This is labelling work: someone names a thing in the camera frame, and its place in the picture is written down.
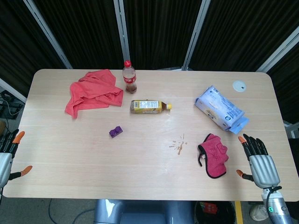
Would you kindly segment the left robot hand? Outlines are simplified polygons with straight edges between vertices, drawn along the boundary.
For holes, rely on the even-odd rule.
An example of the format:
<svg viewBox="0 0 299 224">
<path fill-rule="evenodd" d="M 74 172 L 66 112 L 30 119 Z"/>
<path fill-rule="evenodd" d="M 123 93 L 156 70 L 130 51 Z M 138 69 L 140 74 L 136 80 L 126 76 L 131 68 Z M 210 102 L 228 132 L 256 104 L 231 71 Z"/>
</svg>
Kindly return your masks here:
<svg viewBox="0 0 299 224">
<path fill-rule="evenodd" d="M 29 173 L 32 165 L 19 172 L 12 173 L 11 168 L 16 151 L 25 132 L 18 129 L 0 138 L 0 189 L 3 190 L 8 181 L 22 177 Z"/>
</svg>

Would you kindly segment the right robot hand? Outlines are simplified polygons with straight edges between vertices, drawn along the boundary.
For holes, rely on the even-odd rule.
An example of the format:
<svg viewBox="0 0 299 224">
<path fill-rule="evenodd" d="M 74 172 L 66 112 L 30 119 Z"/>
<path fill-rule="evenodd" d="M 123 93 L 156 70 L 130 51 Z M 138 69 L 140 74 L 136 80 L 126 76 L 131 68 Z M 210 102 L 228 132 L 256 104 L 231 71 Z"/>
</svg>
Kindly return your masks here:
<svg viewBox="0 0 299 224">
<path fill-rule="evenodd" d="M 239 136 L 238 140 L 249 162 L 251 174 L 248 175 L 239 169 L 236 171 L 237 174 L 245 180 L 254 182 L 261 189 L 278 187 L 280 178 L 265 144 L 259 138 L 255 139 L 246 134 Z"/>
</svg>

